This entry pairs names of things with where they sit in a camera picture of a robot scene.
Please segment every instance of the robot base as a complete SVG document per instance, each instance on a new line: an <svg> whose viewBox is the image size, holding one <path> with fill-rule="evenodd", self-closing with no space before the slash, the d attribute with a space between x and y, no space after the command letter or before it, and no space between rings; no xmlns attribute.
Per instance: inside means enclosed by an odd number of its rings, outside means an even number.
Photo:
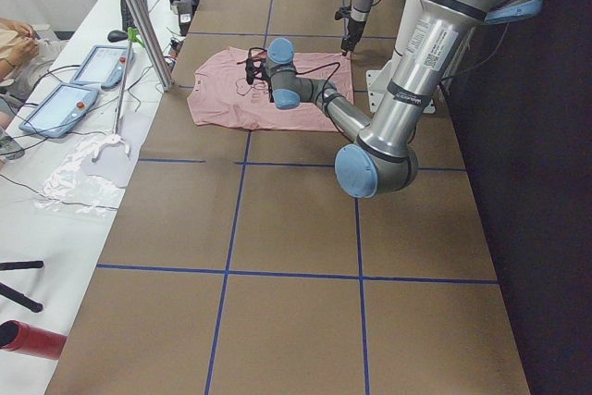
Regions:
<svg viewBox="0 0 592 395"><path fill-rule="evenodd" d="M369 69L366 71L366 85L368 86L368 103L370 104L370 111L375 113L382 101L382 96L387 89L390 81L390 64L391 60L382 69ZM424 113L431 115L436 113L434 101L429 101L429 104L424 109Z"/></svg>

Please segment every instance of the plastic sheet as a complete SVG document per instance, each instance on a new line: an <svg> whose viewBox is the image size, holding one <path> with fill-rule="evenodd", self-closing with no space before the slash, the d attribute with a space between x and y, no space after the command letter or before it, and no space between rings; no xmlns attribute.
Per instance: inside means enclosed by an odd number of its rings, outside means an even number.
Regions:
<svg viewBox="0 0 592 395"><path fill-rule="evenodd" d="M87 176L81 169L82 160L104 137L103 134L94 134L82 139L64 158L40 189L43 196L37 198L38 208L57 212L63 210L64 205L71 205L76 213L97 215L110 214L117 209L124 191L108 179Z"/></svg>

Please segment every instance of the person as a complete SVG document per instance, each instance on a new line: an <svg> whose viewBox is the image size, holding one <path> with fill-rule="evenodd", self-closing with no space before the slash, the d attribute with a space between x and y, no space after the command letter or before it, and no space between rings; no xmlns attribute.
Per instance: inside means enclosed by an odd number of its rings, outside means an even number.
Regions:
<svg viewBox="0 0 592 395"><path fill-rule="evenodd" d="M24 103L65 46L66 42L37 39L26 22L0 18L0 88ZM10 124L18 108L0 99L0 127Z"/></svg>

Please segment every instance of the computer mouse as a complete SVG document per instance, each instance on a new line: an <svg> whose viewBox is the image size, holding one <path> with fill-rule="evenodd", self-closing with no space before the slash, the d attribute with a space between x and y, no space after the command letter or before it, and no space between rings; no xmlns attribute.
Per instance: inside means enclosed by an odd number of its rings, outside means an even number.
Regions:
<svg viewBox="0 0 592 395"><path fill-rule="evenodd" d="M125 41L126 39L128 39L128 34L122 30L113 30L107 34L107 40L109 42Z"/></svg>

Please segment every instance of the person's arm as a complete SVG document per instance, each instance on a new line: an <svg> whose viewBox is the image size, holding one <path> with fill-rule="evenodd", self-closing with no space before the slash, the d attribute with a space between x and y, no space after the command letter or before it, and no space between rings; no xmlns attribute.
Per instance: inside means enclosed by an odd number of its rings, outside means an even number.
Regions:
<svg viewBox="0 0 592 395"><path fill-rule="evenodd" d="M33 30L33 27L26 22L0 18L0 23L4 24L9 30L16 31L18 34L22 36L35 36L35 31Z"/></svg>
<svg viewBox="0 0 592 395"><path fill-rule="evenodd" d="M15 69L25 65L38 54L39 45L32 38L27 37L17 43L7 57L0 59L0 80L4 80Z"/></svg>

